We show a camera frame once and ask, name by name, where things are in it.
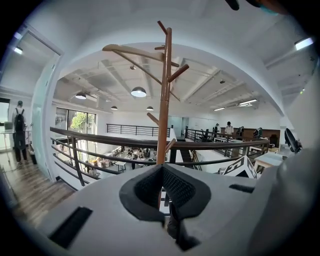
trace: green tree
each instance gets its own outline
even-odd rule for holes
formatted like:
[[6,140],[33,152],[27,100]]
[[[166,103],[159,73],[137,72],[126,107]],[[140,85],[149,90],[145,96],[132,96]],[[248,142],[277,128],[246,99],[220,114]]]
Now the green tree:
[[82,132],[86,124],[87,115],[83,112],[77,112],[76,116],[72,118],[71,128]]

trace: wooden coat rack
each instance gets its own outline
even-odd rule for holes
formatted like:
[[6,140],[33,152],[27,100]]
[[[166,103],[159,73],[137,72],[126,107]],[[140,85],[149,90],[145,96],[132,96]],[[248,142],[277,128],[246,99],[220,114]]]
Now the wooden coat rack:
[[[137,68],[141,69],[143,72],[147,73],[152,79],[154,79],[158,84],[161,85],[161,96],[160,96],[160,114],[159,120],[155,118],[151,113],[148,113],[148,117],[151,118],[159,126],[158,133],[158,144],[157,144],[157,157],[156,163],[163,164],[165,162],[166,153],[172,147],[172,145],[176,142],[176,139],[170,141],[167,145],[167,127],[168,127],[168,114],[169,114],[169,101],[170,94],[172,94],[178,101],[180,99],[170,91],[170,83],[175,80],[178,76],[180,76],[184,71],[186,71],[189,66],[187,64],[180,67],[174,74],[171,75],[171,66],[179,67],[177,63],[172,62],[172,29],[171,27],[165,28],[165,26],[161,23],[161,21],[157,22],[165,34],[165,45],[158,46],[154,48],[155,50],[164,50],[162,52],[147,52],[144,50],[136,49],[129,46],[117,45],[117,44],[108,44],[103,47],[103,51],[114,52],[115,54],[121,56],[126,59]],[[146,58],[150,58],[163,63],[163,71],[162,71],[162,81],[157,79],[154,75],[148,72],[144,67],[136,63],[134,60],[130,59],[125,54],[132,54],[137,56],[143,56]]]

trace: backpack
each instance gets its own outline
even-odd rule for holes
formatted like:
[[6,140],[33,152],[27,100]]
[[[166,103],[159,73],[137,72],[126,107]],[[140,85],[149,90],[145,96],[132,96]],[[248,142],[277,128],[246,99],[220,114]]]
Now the backpack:
[[16,116],[14,120],[14,128],[16,132],[23,132],[25,128],[25,119],[24,119],[24,109],[22,110],[21,114],[19,114],[18,109],[15,109]]

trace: wooden floor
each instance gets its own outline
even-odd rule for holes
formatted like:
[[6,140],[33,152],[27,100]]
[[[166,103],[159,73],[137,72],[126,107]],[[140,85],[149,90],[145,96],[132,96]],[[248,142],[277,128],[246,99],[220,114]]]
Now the wooden floor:
[[18,201],[13,212],[36,227],[52,208],[75,191],[63,181],[51,182],[30,158],[28,163],[22,162],[17,168],[13,152],[0,153],[0,163]]

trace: black pants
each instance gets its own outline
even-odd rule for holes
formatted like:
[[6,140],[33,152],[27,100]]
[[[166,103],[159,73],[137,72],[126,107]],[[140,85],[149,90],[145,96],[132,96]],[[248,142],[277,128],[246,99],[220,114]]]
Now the black pants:
[[15,158],[17,162],[21,161],[21,154],[22,151],[23,159],[27,160],[27,151],[26,151],[26,137],[24,132],[16,132],[13,134],[13,141],[14,141],[14,152]]

